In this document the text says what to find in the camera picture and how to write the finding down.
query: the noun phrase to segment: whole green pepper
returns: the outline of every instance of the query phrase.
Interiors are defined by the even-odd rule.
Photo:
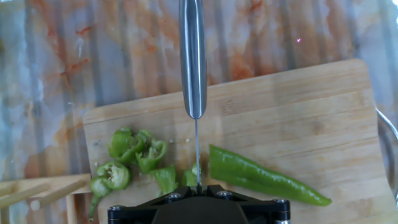
[[[152,170],[149,172],[149,174],[155,177],[162,195],[171,193],[178,187],[176,180],[177,175],[174,166]]]
[[[111,144],[108,144],[109,155],[124,164],[136,163],[136,153],[143,150],[144,141],[141,138],[134,138],[129,128],[116,130]]]
[[[312,205],[327,206],[331,199],[286,175],[254,161],[210,145],[210,177],[250,190]]]
[[[198,185],[198,167],[197,164],[193,165],[192,169],[185,170],[182,176],[182,185],[184,186],[197,186]]]
[[[94,194],[93,199],[91,200],[90,209],[88,210],[90,222],[94,221],[94,211],[101,198],[109,195],[112,192],[112,190],[106,186],[106,181],[107,177],[105,176],[94,177],[90,181],[90,188]]]
[[[149,171],[156,169],[160,160],[166,154],[167,145],[163,141],[156,141],[152,138],[150,147],[143,152],[136,153],[138,165],[142,173],[147,174]]]
[[[120,162],[112,161],[97,169],[99,176],[105,176],[104,184],[112,190],[122,190],[130,184],[131,172]]]

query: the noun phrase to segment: knife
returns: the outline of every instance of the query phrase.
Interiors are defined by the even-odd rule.
[[[206,110],[207,75],[202,0],[180,0],[180,59],[185,110],[195,120],[198,170],[197,193],[201,192],[198,119]]]

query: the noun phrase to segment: cutting board edge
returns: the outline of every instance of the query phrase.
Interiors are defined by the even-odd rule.
[[[322,64],[322,65],[316,65],[316,66],[312,66],[312,67],[305,67],[305,68],[298,68],[298,69],[294,69],[294,70],[288,70],[288,71],[284,71],[284,72],[277,72],[277,73],[273,73],[273,74],[269,74],[269,75],[262,75],[262,76],[258,76],[258,77],[253,77],[253,78],[247,78],[244,80],[236,80],[236,81],[231,81],[228,83],[220,83],[217,85],[212,85],[209,86],[208,89],[212,90],[214,88],[220,88],[220,87],[224,87],[224,86],[228,86],[228,85],[237,85],[239,83],[244,83],[244,82],[256,82],[257,80],[261,80],[261,79],[271,79],[273,76],[276,76],[280,73],[293,73],[293,72],[297,72],[297,71],[303,71],[303,70],[308,70],[308,69],[314,69],[317,67],[322,67],[325,65],[337,65],[337,64],[341,64],[341,63],[348,63],[351,62],[353,64],[356,64],[358,67],[363,67],[366,69],[366,73],[368,73],[368,66],[366,65],[365,61],[358,59],[358,58],[354,58],[354,59],[349,59],[349,60],[343,60],[343,61],[339,61],[339,62],[332,62],[332,63],[326,63],[326,64]],[[138,103],[142,103],[144,106],[142,108],[137,108],[137,111],[140,111],[140,113],[131,113],[131,116],[133,115],[139,115],[139,114],[143,114],[145,112],[144,108],[148,108],[148,106],[145,106],[144,103],[147,103],[149,101],[152,100],[161,100],[161,99],[168,99],[168,100],[174,100],[172,102],[172,104],[169,104],[170,106],[163,106],[163,107],[158,107],[157,109],[161,109],[161,110],[156,110],[156,111],[163,111],[163,110],[170,110],[173,108],[178,108],[181,107],[181,105],[183,104],[183,95],[182,95],[182,91],[178,91],[175,93],[168,93],[168,94],[164,94],[164,95],[160,95],[160,96],[152,96],[152,97],[147,97],[147,98],[141,98],[141,99],[136,99],[136,100],[131,100],[131,101],[125,101],[125,102],[121,102],[121,103],[115,103],[112,105],[105,105],[105,106],[100,106],[97,108],[92,108],[89,111],[87,111],[84,115],[83,115],[83,125],[89,125],[92,123],[97,123],[97,122],[103,122],[103,121],[109,121],[111,119],[117,119],[117,118],[123,118],[124,116],[108,116],[107,119],[101,119],[98,116],[92,116],[92,114],[99,114],[102,111],[106,111],[108,108],[113,108],[115,106],[121,106],[121,105],[133,105],[133,104],[138,104]]]

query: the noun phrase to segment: pepper stem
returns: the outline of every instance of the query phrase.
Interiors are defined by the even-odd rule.
[[[90,209],[88,210],[88,218],[90,222],[94,221],[94,211],[95,208],[97,207],[98,203],[100,202],[101,198],[97,196],[93,196],[93,199],[91,199],[90,203]]]

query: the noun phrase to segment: wooden rack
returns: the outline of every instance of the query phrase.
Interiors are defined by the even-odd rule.
[[[12,204],[36,198],[30,208],[37,211],[66,197],[68,224],[76,224],[74,195],[91,192],[90,180],[90,174],[78,174],[0,182],[0,209],[7,210]]]

